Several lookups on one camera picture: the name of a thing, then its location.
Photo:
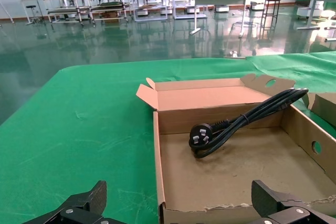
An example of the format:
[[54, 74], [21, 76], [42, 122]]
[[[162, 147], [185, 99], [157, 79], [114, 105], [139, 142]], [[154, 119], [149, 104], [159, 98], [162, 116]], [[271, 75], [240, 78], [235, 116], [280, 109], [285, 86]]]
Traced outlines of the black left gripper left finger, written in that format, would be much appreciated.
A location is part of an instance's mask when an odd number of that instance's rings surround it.
[[116, 223], [102, 215], [106, 205], [107, 182], [100, 180], [91, 190], [69, 196], [57, 209], [27, 223]]

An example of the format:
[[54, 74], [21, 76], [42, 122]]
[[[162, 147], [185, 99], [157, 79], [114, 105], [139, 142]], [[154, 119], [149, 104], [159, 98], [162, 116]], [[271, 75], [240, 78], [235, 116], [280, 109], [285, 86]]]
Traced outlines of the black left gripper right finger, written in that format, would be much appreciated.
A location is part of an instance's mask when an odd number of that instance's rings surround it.
[[261, 180], [251, 183], [251, 202], [260, 215], [254, 224], [266, 223], [328, 223], [335, 224], [335, 218], [313, 210], [298, 197], [270, 189]]

